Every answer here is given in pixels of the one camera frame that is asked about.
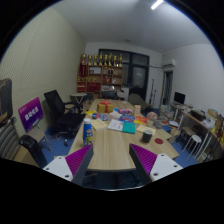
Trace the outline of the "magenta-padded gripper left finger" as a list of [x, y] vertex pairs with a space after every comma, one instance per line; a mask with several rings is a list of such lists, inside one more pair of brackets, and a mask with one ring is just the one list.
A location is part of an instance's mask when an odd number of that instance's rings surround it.
[[66, 157], [56, 157], [44, 167], [44, 170], [81, 185], [93, 154], [93, 146], [88, 145]]

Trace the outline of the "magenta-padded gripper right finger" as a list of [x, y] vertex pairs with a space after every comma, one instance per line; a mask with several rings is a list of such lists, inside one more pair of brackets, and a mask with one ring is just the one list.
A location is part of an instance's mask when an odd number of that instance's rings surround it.
[[129, 144], [129, 154], [143, 185], [147, 185], [182, 169], [178, 163], [166, 154], [161, 153], [156, 155], [132, 143]]

